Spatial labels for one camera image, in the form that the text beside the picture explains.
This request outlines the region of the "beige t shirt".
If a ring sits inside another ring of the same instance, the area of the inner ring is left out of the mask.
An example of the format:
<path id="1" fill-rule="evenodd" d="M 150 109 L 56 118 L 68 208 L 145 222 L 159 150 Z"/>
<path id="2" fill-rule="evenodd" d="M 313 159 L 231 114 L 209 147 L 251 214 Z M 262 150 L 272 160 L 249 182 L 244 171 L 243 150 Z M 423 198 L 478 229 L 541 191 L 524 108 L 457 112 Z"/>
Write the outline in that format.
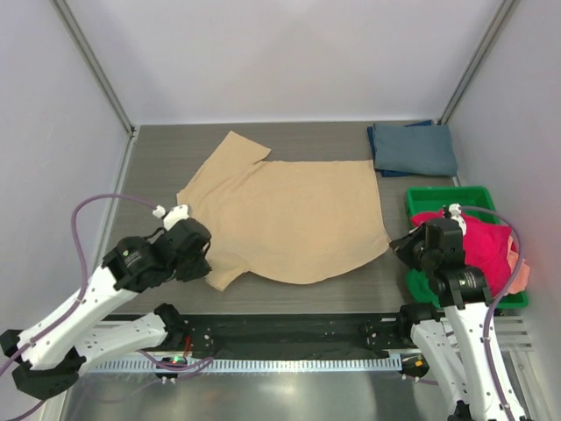
<path id="1" fill-rule="evenodd" d="M 343 275 L 389 248 L 370 161 L 271 161 L 229 132 L 176 195 L 210 231 L 210 286 L 244 273 L 306 285 Z"/>

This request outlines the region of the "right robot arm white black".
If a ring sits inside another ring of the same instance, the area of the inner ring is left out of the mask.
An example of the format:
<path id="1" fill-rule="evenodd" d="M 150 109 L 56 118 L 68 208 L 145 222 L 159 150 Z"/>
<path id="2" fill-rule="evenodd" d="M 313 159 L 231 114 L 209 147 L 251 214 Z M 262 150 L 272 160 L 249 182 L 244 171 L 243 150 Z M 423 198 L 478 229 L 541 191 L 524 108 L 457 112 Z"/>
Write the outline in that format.
<path id="1" fill-rule="evenodd" d="M 465 262 L 463 238 L 456 219 L 434 218 L 391 242 L 403 263 L 428 276 L 441 305 L 402 305 L 395 337 L 420 349 L 450 420 L 524 420 L 496 337 L 494 302 L 483 271 Z"/>

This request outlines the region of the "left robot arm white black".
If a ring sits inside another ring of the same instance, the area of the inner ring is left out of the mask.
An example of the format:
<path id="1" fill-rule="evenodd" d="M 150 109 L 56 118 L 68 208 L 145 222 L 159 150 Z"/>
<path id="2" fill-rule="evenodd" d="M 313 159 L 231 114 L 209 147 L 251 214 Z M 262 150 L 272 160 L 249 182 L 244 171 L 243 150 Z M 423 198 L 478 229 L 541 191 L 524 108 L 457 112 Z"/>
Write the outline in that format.
<path id="1" fill-rule="evenodd" d="M 84 291 L 75 292 L 35 326 L 2 333 L 4 355 L 17 362 L 11 373 L 17 390 L 47 400 L 106 360 L 147 348 L 179 349 L 188 328 L 179 311 L 167 303 L 105 333 L 93 329 L 148 289 L 207 275 L 210 240 L 210 232 L 193 218 L 149 237 L 121 239 L 103 257 Z"/>

